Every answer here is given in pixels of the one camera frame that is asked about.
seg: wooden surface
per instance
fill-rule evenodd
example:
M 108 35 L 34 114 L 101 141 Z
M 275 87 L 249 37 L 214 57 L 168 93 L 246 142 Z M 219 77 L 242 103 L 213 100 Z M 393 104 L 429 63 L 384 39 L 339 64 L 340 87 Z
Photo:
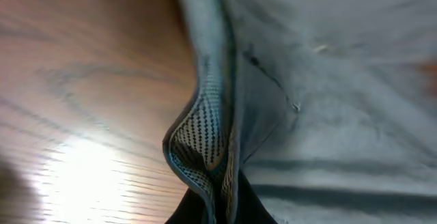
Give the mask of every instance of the wooden surface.
M 429 76 L 428 93 L 437 97 L 437 65 L 421 66 L 420 69 Z
M 174 0 L 0 0 L 0 223 L 164 223 L 195 84 Z

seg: wooden table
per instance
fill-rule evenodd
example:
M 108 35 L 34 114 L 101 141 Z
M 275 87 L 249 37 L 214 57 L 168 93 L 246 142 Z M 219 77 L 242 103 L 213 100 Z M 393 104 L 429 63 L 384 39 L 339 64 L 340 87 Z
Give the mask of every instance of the wooden table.
M 192 59 L 175 0 L 0 0 L 0 223 L 164 223 Z

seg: black and white mesh lining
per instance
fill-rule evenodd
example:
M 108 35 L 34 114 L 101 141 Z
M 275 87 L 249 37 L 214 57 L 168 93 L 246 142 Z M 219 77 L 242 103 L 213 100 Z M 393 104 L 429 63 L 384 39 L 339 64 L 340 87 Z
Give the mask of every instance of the black and white mesh lining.
M 231 196 L 233 156 L 228 160 L 228 152 L 232 152 L 233 145 L 230 146 L 229 135 L 224 135 L 221 129 L 223 86 L 220 71 L 208 71 L 212 70 L 210 63 L 206 66 L 206 77 L 200 82 L 194 105 L 171 135 L 169 153 L 172 163 L 188 179 L 186 183 L 198 186 L 212 199 L 213 212 L 214 193 L 219 191 L 228 215 L 231 210 L 229 204 L 234 200 Z

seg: wood grain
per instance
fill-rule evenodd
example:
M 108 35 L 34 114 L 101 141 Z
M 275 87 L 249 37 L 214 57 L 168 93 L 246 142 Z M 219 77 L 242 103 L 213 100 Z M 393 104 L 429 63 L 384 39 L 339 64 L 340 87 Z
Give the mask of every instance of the wood grain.
M 428 62 L 437 62 L 437 59 L 431 59 Z M 427 86 L 427 93 L 437 97 L 437 65 L 433 64 L 422 64 L 419 66 L 424 74 L 428 76 L 429 84 Z
M 195 84 L 175 0 L 0 0 L 0 223 L 164 223 Z

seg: gray fabric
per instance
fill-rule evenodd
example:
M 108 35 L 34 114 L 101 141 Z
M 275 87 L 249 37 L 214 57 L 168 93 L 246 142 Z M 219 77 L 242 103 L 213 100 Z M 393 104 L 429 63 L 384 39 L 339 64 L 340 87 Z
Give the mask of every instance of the gray fabric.
M 198 56 L 235 63 L 228 167 L 259 148 L 242 167 L 278 223 L 437 223 L 437 101 L 414 68 L 437 0 L 181 1 Z

